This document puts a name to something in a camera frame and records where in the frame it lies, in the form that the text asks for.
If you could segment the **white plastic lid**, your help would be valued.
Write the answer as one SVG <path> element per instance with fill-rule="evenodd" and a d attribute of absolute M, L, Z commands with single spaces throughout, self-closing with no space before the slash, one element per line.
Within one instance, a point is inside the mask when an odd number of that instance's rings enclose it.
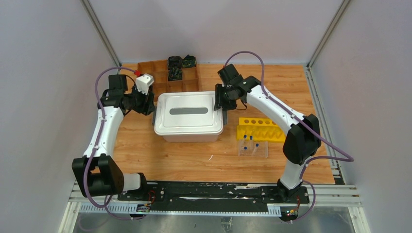
<path fill-rule="evenodd" d="M 222 109 L 214 110 L 215 92 L 163 93 L 157 99 L 154 131 L 160 136 L 219 135 Z"/>

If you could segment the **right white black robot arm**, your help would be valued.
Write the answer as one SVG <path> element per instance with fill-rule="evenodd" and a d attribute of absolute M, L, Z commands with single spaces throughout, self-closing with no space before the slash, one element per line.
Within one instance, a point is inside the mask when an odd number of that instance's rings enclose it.
<path fill-rule="evenodd" d="M 318 118 L 293 110 L 271 94 L 263 81 L 254 76 L 242 77 L 233 64 L 220 69 L 218 76 L 222 82 L 215 86 L 214 110 L 234 110 L 237 100 L 241 100 L 264 113 L 285 134 L 282 150 L 287 160 L 277 181 L 277 195 L 282 202 L 291 202 L 302 185 L 305 163 L 321 146 Z"/>

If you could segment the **yellow test tube rack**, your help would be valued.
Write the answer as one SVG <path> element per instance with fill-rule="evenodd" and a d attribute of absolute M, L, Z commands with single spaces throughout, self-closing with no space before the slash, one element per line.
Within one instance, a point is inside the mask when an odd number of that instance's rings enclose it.
<path fill-rule="evenodd" d="M 281 128 L 268 118 L 240 117 L 237 126 L 237 140 L 243 136 L 253 136 L 253 140 L 282 143 L 286 135 Z"/>

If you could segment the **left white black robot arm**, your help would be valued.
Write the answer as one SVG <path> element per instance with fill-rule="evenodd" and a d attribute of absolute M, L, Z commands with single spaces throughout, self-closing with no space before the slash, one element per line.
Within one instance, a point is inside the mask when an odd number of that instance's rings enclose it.
<path fill-rule="evenodd" d="M 155 111 L 154 78 L 142 74 L 128 88 L 128 76 L 110 75 L 109 88 L 98 95 L 97 124 L 81 158 L 72 170 L 84 197 L 117 195 L 130 191 L 136 200 L 148 197 L 149 188 L 142 173 L 124 173 L 112 158 L 116 137 L 124 117 L 131 111 L 150 115 Z"/>

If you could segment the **pink plastic bin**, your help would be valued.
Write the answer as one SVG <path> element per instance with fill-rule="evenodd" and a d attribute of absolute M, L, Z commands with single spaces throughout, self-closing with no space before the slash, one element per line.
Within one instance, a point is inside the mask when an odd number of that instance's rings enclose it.
<path fill-rule="evenodd" d="M 168 142 L 214 142 L 223 132 L 225 116 L 213 106 L 167 106 L 158 103 L 154 132 Z"/>

